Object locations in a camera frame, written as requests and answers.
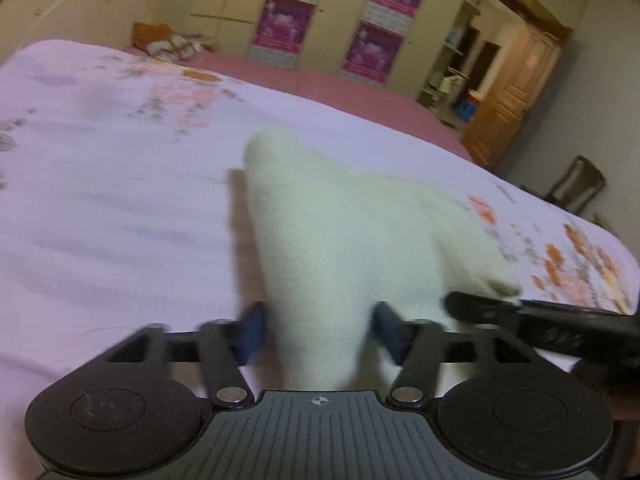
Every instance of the pink bedsheet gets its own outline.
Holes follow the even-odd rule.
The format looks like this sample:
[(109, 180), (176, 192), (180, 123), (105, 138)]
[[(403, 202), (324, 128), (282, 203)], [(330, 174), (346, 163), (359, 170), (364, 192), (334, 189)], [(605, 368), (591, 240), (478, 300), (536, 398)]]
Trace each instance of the pink bedsheet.
[[(126, 52), (146, 56), (127, 47)], [(184, 66), (211, 70), (280, 92), (311, 99), (348, 114), (426, 140), (471, 161), (456, 136), (423, 106), (389, 90), (315, 71), (294, 72), (236, 56), (202, 52)]]

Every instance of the wooden door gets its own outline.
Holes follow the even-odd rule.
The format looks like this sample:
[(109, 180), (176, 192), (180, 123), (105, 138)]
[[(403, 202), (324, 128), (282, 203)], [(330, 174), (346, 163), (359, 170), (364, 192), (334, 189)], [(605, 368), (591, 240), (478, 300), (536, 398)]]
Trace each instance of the wooden door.
[(462, 144), (478, 166), (494, 169), (504, 158), (558, 61), (559, 41), (526, 23), (518, 31)]

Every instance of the ridged black surface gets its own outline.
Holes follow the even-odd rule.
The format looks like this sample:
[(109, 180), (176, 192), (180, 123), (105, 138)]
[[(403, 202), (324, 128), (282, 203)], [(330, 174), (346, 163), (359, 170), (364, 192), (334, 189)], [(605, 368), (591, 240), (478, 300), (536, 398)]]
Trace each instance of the ridged black surface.
[[(324, 397), (318, 405), (313, 401)], [(66, 477), (49, 473), (42, 480)], [(221, 413), (185, 455), (136, 480), (488, 480), (454, 457), (416, 413), (373, 392), (266, 392)], [(574, 478), (594, 480), (591, 473)]]

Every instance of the crosshair symbol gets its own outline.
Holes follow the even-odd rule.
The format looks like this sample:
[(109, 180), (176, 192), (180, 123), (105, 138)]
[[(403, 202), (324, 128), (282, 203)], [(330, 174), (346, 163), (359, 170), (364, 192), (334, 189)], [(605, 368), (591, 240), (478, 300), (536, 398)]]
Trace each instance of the crosshair symbol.
[(326, 403), (331, 401), (326, 397), (323, 397), (322, 395), (318, 395), (317, 397), (314, 397), (313, 399), (311, 399), (311, 402), (314, 403), (316, 406), (324, 406)]

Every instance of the round black pad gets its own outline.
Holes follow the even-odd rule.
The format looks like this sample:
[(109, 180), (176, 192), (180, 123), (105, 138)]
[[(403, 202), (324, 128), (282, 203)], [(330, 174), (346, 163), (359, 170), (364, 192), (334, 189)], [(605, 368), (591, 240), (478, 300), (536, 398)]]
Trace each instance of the round black pad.
[(180, 453), (201, 413), (182, 384), (138, 365), (80, 368), (27, 409), (27, 437), (44, 461), (75, 474), (139, 472)]
[(115, 431), (135, 424), (145, 410), (144, 397), (109, 388), (84, 394), (71, 406), (71, 416), (88, 430)]
[(598, 394), (559, 372), (500, 368), (458, 384), (438, 407), (444, 437), (471, 464), (511, 478), (558, 478), (602, 452), (612, 420)]

